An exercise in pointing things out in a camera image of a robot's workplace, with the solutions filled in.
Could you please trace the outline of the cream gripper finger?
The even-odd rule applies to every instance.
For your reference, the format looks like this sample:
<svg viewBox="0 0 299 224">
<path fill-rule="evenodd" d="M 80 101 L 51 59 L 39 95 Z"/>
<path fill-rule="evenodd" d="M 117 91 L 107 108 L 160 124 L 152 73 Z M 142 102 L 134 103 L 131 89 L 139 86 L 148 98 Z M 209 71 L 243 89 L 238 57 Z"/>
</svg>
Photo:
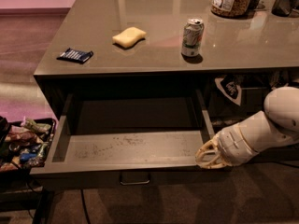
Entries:
<svg viewBox="0 0 299 224">
<path fill-rule="evenodd" d="M 231 166 L 220 154 L 200 153 L 195 157 L 196 164 L 203 169 L 220 169 Z"/>
<path fill-rule="evenodd" d="M 221 154 L 216 139 L 205 142 L 195 154 L 196 161 L 218 161 L 220 158 Z"/>
</svg>

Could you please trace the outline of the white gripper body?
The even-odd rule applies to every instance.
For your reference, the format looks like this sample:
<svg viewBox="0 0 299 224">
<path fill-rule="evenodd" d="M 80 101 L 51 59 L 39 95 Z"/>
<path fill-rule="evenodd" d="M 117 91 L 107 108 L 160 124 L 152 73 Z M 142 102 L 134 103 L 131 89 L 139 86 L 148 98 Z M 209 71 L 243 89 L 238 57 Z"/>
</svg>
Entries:
<svg viewBox="0 0 299 224">
<path fill-rule="evenodd" d="M 239 166 L 251 160 L 258 152 L 249 146 L 237 124 L 216 133 L 218 150 L 230 166 Z"/>
</svg>

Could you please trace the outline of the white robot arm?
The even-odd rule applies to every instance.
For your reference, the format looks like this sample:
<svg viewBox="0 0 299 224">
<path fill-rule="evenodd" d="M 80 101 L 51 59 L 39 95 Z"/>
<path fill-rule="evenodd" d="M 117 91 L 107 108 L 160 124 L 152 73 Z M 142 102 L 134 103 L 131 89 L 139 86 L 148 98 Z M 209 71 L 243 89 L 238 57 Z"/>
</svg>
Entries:
<svg viewBox="0 0 299 224">
<path fill-rule="evenodd" d="M 195 155 L 204 169 L 239 166 L 271 147 L 299 140 L 299 89 L 281 87 L 264 99 L 263 111 L 217 132 Z"/>
</svg>

